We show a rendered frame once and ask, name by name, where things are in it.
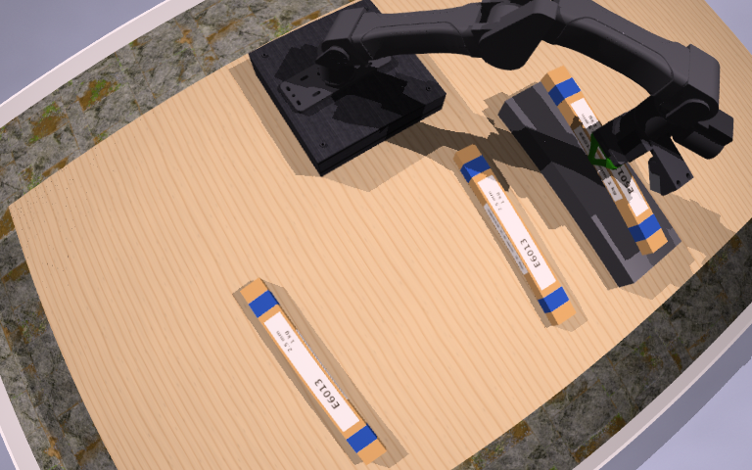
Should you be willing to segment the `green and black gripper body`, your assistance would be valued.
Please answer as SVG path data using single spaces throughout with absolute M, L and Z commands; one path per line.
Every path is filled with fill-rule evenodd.
M 632 112 L 631 110 L 629 110 L 628 112 L 625 112 L 618 117 L 613 118 L 593 132 L 593 136 L 605 153 L 606 157 L 610 157 L 610 160 L 615 167 L 628 162 L 617 142 L 632 133 L 634 130 L 637 130 L 641 136 L 648 140 L 658 139 L 646 135 L 639 128 L 635 120 L 636 107 L 632 109 Z

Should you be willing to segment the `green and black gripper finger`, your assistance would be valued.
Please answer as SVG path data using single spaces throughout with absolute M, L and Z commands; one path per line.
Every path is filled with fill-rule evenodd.
M 606 158 L 606 160 L 602 160 L 602 159 L 596 159 L 596 158 L 594 157 L 594 155 L 595 155 L 595 153 L 596 153 L 596 150 L 597 150 L 597 147 L 599 147 L 599 148 L 600 148 L 600 150 L 601 150 L 601 152 L 603 153 L 603 155 L 604 155 L 604 157 Z M 615 166 L 614 166 L 614 165 L 612 164 L 612 162 L 610 161 L 610 158 L 607 158 L 607 157 L 606 157 L 605 153 L 603 152 L 603 150 L 601 149 L 600 145 L 599 145 L 599 144 L 598 144 L 598 142 L 596 141 L 595 137 L 593 136 L 593 133 L 592 133 L 592 134 L 590 135 L 590 149 L 589 149 L 589 153 L 588 153 L 588 157 L 587 157 L 587 158 L 588 158 L 588 160 L 590 161 L 590 163 L 591 163 L 592 165 L 601 165 L 601 166 L 604 166 L 604 167 L 610 168 L 610 169 L 612 169 L 612 170 L 614 170 L 614 169 L 617 169 L 618 167 L 620 167 L 620 166 L 622 165 L 622 164 L 621 164 L 620 166 L 618 166 L 618 167 L 615 167 Z

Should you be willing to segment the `tan cardboard box with blue bands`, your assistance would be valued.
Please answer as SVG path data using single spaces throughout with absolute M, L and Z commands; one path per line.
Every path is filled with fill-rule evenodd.
M 552 326 L 576 311 L 541 249 L 475 144 L 453 160 L 513 256 Z

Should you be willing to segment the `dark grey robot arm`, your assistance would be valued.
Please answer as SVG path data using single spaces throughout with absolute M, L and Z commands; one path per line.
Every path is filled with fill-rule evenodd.
M 364 7 L 344 10 L 318 45 L 315 64 L 280 87 L 303 114 L 389 65 L 394 55 L 459 54 L 514 71 L 541 41 L 584 54 L 650 94 L 637 105 L 635 120 L 646 135 L 658 139 L 648 140 L 634 130 L 617 144 L 629 163 L 652 154 L 651 191 L 665 196 L 693 178 L 672 136 L 706 160 L 732 142 L 733 117 L 719 109 L 719 62 L 592 0 L 482 0 L 395 14 L 367 13 Z

